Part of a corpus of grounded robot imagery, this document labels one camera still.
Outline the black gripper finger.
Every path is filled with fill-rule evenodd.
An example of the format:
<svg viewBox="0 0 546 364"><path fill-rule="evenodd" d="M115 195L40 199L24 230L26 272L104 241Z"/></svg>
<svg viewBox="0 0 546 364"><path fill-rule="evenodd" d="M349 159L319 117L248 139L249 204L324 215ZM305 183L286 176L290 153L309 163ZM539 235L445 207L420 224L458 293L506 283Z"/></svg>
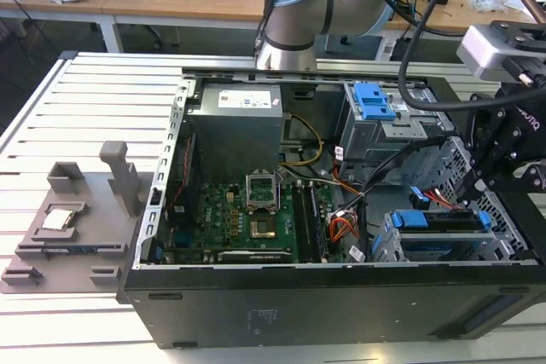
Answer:
<svg viewBox="0 0 546 364"><path fill-rule="evenodd" d="M545 159L531 163L504 162L483 180L496 193L544 194Z"/></svg>
<svg viewBox="0 0 546 364"><path fill-rule="evenodd" d="M519 128L510 128L510 107L482 107L468 114L464 145L470 169L458 182L460 201L477 200L502 170L508 150L519 140Z"/></svg>

